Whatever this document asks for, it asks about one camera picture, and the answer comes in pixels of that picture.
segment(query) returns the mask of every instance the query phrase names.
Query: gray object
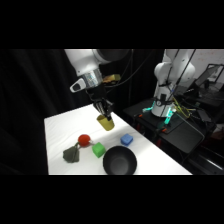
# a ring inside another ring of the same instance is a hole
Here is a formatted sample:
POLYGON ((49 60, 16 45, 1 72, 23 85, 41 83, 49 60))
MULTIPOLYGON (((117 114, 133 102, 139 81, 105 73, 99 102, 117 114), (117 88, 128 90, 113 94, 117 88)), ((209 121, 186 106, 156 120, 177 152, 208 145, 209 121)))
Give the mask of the gray object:
POLYGON ((78 144, 76 144, 75 146, 65 150, 63 152, 63 158, 68 163, 77 163, 77 162, 79 162, 78 144))

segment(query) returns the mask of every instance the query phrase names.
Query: yellow object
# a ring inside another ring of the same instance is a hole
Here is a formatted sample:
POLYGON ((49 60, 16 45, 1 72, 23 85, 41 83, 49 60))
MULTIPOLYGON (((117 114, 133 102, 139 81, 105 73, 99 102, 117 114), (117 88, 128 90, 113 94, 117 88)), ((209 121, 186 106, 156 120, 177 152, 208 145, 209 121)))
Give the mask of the yellow object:
POLYGON ((109 83, 109 82, 113 82, 113 81, 120 81, 121 80, 121 76, 120 75, 110 75, 110 76, 106 76, 103 79, 104 83, 109 83))
POLYGON ((113 120, 111 119, 110 121, 108 121, 107 118, 103 115, 100 115, 97 118, 97 121, 103 126, 106 131, 111 131, 115 127, 113 120))
POLYGON ((189 113, 188 109, 186 109, 185 107, 182 107, 179 105, 178 101, 174 99, 175 102, 175 108, 177 110, 177 112, 182 113, 186 118, 189 118, 191 116, 191 114, 189 113))

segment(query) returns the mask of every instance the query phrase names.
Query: wire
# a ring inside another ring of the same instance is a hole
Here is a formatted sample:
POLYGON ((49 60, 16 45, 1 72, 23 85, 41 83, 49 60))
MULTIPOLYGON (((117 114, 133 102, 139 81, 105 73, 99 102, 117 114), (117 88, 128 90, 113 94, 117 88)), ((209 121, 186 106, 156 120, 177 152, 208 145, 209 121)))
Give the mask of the wire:
MULTIPOLYGON (((174 58, 176 58, 176 57, 177 57, 177 55, 178 55, 179 51, 180 51, 180 49, 178 49, 178 51, 177 51, 177 53, 176 53, 176 55, 175 55, 175 57, 174 57, 174 58)), ((171 73, 172 68, 173 68, 173 66, 170 68, 170 71, 169 71, 169 74, 168 74, 168 77, 167 77, 167 83, 169 82, 170 73, 171 73)))
POLYGON ((179 105, 178 101, 176 100, 175 97, 173 97, 174 102, 175 102, 175 108, 177 110, 177 112, 181 112, 186 118, 189 118, 191 116, 190 112, 186 109, 186 111, 188 112, 188 115, 186 115, 183 111, 183 109, 185 109, 185 107, 183 107, 183 109, 181 108, 181 106, 179 105))
POLYGON ((151 58, 151 56, 154 54, 155 51, 152 51, 149 56, 145 59, 145 61, 143 61, 143 63, 139 66, 139 68, 128 78, 126 79, 124 82, 118 84, 118 85, 115 85, 115 86, 106 86, 106 88, 116 88, 118 86, 121 86, 123 84, 125 84, 126 82, 128 82, 135 74, 138 73, 138 71, 142 68, 142 66, 146 63, 146 61, 151 58))
MULTIPOLYGON (((183 77, 183 75, 184 75, 186 69, 188 68, 188 65, 190 64, 190 62, 191 62, 191 60, 192 60, 192 58, 193 58, 193 56, 194 56, 196 50, 197 50, 197 49, 194 49, 193 54, 191 55, 191 57, 190 57, 190 59, 189 59, 187 65, 186 65, 186 67, 185 67, 183 73, 181 74, 180 78, 177 80, 177 82, 176 82, 176 84, 175 84, 174 86, 177 86, 177 85, 180 83, 180 81, 181 81, 181 79, 182 79, 182 77, 183 77)), ((170 101, 171 97, 172 97, 173 94, 174 94, 174 91, 172 91, 170 88, 169 88, 169 90, 171 91, 171 95, 170 95, 169 99, 167 100, 167 102, 170 101)), ((167 102, 166 102, 165 105, 164 105, 164 109, 163 109, 162 114, 160 115, 160 118, 159 118, 159 121, 158 121, 158 123, 157 123, 157 126, 159 125, 159 122, 161 121, 161 118, 162 118, 163 113, 164 113, 164 111, 165 111, 165 109, 166 109, 166 106, 167 106, 167 102)))
POLYGON ((178 117, 180 117, 184 122, 186 122, 188 125, 190 125, 195 131, 197 131, 202 137, 203 137, 203 139, 202 139, 202 141, 201 142, 203 142, 204 140, 205 140, 205 136, 197 129, 197 128, 195 128, 193 125, 191 125, 190 123, 188 123, 184 118, 182 118, 178 113, 176 113, 176 115, 178 116, 178 117))
POLYGON ((180 83, 180 81, 181 81, 181 79, 182 79, 182 77, 183 77, 183 75, 184 75, 186 69, 188 68, 188 65, 190 64, 191 59, 193 58, 193 56, 194 56, 196 50, 197 50, 197 49, 194 49, 194 51, 193 51, 193 53, 192 53, 192 55, 191 55, 191 57, 190 57, 190 59, 189 59, 189 61, 188 61, 188 63, 187 63, 187 66, 185 67, 185 69, 184 69, 183 73, 181 74, 180 78, 178 79, 176 85, 179 85, 179 83, 180 83))
POLYGON ((121 79, 118 81, 117 84, 119 84, 119 83, 121 82, 122 78, 124 78, 124 75, 125 75, 125 73, 126 73, 128 67, 129 67, 129 65, 130 65, 130 63, 131 63, 131 61, 132 61, 132 57, 133 57, 134 52, 133 52, 133 51, 131 51, 131 52, 132 52, 132 53, 131 53, 130 60, 129 60, 129 62, 128 62, 128 64, 127 64, 127 66, 126 66, 126 68, 125 68, 123 74, 121 75, 121 79))
MULTIPOLYGON (((202 140, 195 146, 195 148, 197 148, 204 140, 205 140, 205 136, 197 129, 195 128, 193 125, 191 125, 190 123, 188 123, 184 118, 182 118, 178 113, 176 113, 178 117, 180 117, 185 123, 187 123, 189 126, 191 126, 195 131, 197 131, 203 138, 202 140)), ((191 155, 191 153, 189 153, 189 155, 182 161, 182 165, 184 164, 184 162, 186 161, 186 159, 191 155)))
POLYGON ((204 146, 202 146, 202 145, 201 145, 201 148, 206 149, 206 150, 208 150, 208 151, 210 151, 210 152, 214 153, 215 155, 217 155, 217 156, 219 156, 219 157, 221 157, 221 158, 223 158, 223 159, 224 159, 224 157, 223 157, 223 156, 221 156, 220 154, 218 154, 218 153, 216 153, 216 152, 213 152, 211 149, 209 149, 209 148, 207 148, 207 147, 204 147, 204 146))

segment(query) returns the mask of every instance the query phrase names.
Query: cable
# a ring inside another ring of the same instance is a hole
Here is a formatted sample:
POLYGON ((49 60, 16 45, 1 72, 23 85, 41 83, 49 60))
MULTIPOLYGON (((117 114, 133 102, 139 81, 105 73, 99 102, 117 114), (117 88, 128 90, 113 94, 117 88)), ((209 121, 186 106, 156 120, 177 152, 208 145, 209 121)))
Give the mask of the cable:
POLYGON ((182 118, 178 113, 176 113, 176 115, 178 116, 178 117, 180 117, 184 122, 186 122, 188 125, 190 125, 195 131, 197 131, 202 137, 203 137, 203 139, 202 139, 202 141, 201 142, 203 142, 204 140, 205 140, 205 136, 197 129, 197 128, 195 128, 193 125, 191 125, 190 123, 188 123, 184 118, 182 118))
POLYGON ((193 53, 192 53, 192 55, 191 55, 191 57, 190 57, 190 59, 189 59, 189 61, 188 61, 188 63, 187 63, 187 66, 185 67, 185 69, 184 69, 183 73, 181 74, 180 78, 178 79, 176 85, 179 85, 179 83, 180 83, 180 81, 181 81, 181 79, 182 79, 182 77, 183 77, 183 75, 184 75, 186 69, 188 68, 188 65, 190 64, 191 59, 193 58, 193 56, 194 56, 196 50, 197 50, 197 49, 194 49, 194 51, 193 51, 193 53))
MULTIPOLYGON (((183 75, 184 75, 186 69, 188 68, 188 65, 190 64, 190 62, 191 62, 191 60, 192 60, 192 58, 193 58, 193 56, 194 56, 196 50, 197 50, 197 49, 194 49, 194 51, 193 51, 193 53, 192 53, 192 55, 191 55, 191 57, 190 57, 190 59, 189 59, 187 65, 186 65, 186 67, 185 67, 183 73, 181 74, 180 78, 177 80, 177 82, 176 82, 176 84, 175 84, 174 86, 177 86, 177 85, 180 83, 180 81, 181 81, 181 79, 182 79, 182 77, 183 77, 183 75)), ((171 95, 170 95, 169 99, 167 100, 167 102, 170 101, 171 97, 172 97, 173 94, 174 94, 174 91, 172 91, 172 90, 170 90, 170 91, 171 91, 171 95)), ((167 106, 167 104, 164 105, 164 109, 163 109, 162 114, 160 115, 159 121, 158 121, 158 123, 157 123, 157 127, 158 127, 158 125, 159 125, 159 122, 161 121, 161 118, 162 118, 163 113, 164 113, 164 111, 165 111, 165 109, 166 109, 166 106, 167 106)))
MULTIPOLYGON (((175 55, 175 57, 174 57, 174 58, 176 58, 176 57, 177 57, 177 55, 178 55, 179 51, 180 51, 180 49, 178 49, 178 51, 177 51, 177 53, 176 53, 176 55, 175 55)), ((172 68, 173 68, 173 67, 171 67, 171 68, 170 68, 170 71, 169 71, 169 74, 168 74, 168 77, 167 77, 167 83, 169 82, 170 73, 171 73, 172 68)))
POLYGON ((130 57, 130 60, 129 60, 129 62, 128 62, 128 64, 127 64, 127 66, 126 66, 126 68, 125 68, 125 70, 124 70, 123 74, 121 75, 121 79, 118 81, 118 83, 117 83, 117 84, 119 84, 119 83, 121 82, 122 78, 124 78, 124 75, 125 75, 125 73, 126 73, 126 71, 127 71, 128 67, 129 67, 129 65, 130 65, 130 63, 131 63, 131 61, 132 61, 132 55, 133 55, 133 54, 134 54, 134 52, 132 51, 132 52, 131 52, 131 57, 130 57))
MULTIPOLYGON (((192 126, 190 123, 188 123, 184 118, 182 118, 178 113, 176 113, 176 115, 178 116, 178 117, 180 117, 185 123, 187 123, 189 126, 191 126, 195 131, 197 131, 203 138, 202 138, 202 140, 195 146, 195 148, 197 148, 204 140, 205 140, 205 136, 197 129, 197 128, 195 128, 194 126, 192 126)), ((184 164, 184 162, 186 161, 186 159, 189 157, 191 155, 191 153, 189 153, 189 155, 182 161, 182 165, 184 164)))
POLYGON ((142 68, 142 66, 146 63, 146 61, 154 54, 155 51, 152 51, 149 56, 145 59, 145 61, 139 66, 139 68, 128 78, 126 79, 124 82, 115 85, 115 86, 106 86, 106 88, 116 88, 118 86, 121 86, 123 84, 125 84, 126 82, 128 82, 135 74, 137 74, 137 72, 142 68))
POLYGON ((209 148, 207 148, 207 147, 205 147, 205 146, 203 146, 203 145, 201 145, 201 148, 206 149, 206 150, 208 150, 208 151, 210 151, 210 152, 214 153, 215 155, 217 155, 217 156, 221 157, 222 159, 224 159, 224 157, 223 157, 223 156, 221 156, 220 154, 218 154, 218 153, 216 153, 216 152, 213 152, 211 149, 209 149, 209 148))

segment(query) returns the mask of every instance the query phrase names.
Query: green light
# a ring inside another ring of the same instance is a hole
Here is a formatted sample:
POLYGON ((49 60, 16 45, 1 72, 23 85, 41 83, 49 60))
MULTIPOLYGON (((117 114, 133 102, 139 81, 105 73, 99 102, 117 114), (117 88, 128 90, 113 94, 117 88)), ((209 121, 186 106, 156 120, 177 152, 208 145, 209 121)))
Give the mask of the green light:
POLYGON ((167 112, 167 115, 166 115, 167 118, 165 120, 165 124, 169 124, 172 115, 173 115, 173 111, 171 110, 171 107, 170 107, 169 110, 168 110, 168 112, 167 112))
POLYGON ((154 101, 154 103, 152 104, 152 107, 143 109, 143 113, 145 113, 146 111, 150 111, 150 110, 152 110, 153 107, 154 107, 154 105, 155 105, 155 101, 154 101))

